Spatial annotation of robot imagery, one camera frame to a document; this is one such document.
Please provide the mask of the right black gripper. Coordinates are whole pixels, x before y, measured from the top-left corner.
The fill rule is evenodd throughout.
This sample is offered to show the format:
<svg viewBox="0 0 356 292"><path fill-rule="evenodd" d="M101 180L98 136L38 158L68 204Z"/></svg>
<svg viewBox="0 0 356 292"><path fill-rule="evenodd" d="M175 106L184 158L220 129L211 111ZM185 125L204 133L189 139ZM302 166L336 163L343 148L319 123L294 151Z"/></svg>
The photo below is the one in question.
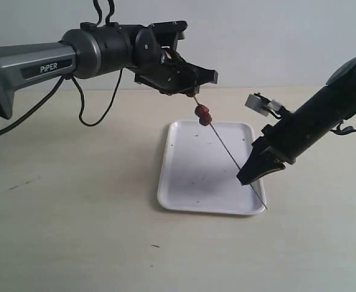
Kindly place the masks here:
<svg viewBox="0 0 356 292"><path fill-rule="evenodd" d="M285 163L293 165L296 162L296 126L293 123L267 124L261 131L262 136L252 143L252 152L237 174L242 185L283 171Z"/></svg>

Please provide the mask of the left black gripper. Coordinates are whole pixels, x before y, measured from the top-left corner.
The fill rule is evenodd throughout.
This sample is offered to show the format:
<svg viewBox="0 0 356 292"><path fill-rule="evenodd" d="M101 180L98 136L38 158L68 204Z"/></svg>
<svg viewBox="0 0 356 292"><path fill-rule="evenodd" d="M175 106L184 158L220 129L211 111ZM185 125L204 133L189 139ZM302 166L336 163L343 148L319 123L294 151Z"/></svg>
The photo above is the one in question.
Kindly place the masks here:
<svg viewBox="0 0 356 292"><path fill-rule="evenodd" d="M161 94L185 95L200 86L218 83L218 72L186 62L177 52L186 21L134 26L134 81Z"/></svg>

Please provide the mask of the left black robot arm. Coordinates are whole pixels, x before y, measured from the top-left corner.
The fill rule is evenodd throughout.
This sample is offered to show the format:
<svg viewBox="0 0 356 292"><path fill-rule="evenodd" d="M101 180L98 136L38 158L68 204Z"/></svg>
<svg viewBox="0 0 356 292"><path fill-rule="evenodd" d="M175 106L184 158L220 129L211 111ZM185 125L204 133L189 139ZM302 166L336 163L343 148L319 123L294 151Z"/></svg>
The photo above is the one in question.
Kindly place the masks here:
<svg viewBox="0 0 356 292"><path fill-rule="evenodd" d="M168 96L195 95L217 83L215 70L185 61L177 52L185 21L140 24L82 23L57 43L0 47L0 120L13 114L15 92L56 78L89 79L128 69L138 84ZM0 136L6 129L0 127Z"/></svg>

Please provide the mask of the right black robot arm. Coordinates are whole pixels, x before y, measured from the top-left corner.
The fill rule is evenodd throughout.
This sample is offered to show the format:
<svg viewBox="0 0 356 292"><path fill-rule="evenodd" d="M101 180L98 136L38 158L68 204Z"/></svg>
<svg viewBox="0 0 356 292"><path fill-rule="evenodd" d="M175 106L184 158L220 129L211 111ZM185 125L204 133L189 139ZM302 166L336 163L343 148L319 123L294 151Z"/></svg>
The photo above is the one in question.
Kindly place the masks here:
<svg viewBox="0 0 356 292"><path fill-rule="evenodd" d="M287 110L260 93L250 94L245 106L277 119L267 124L262 136L252 143L252 152L237 174L243 185L265 175L284 170L297 157L332 132L339 136L356 133L352 126L342 127L356 115L356 57L338 68L326 84L296 111Z"/></svg>

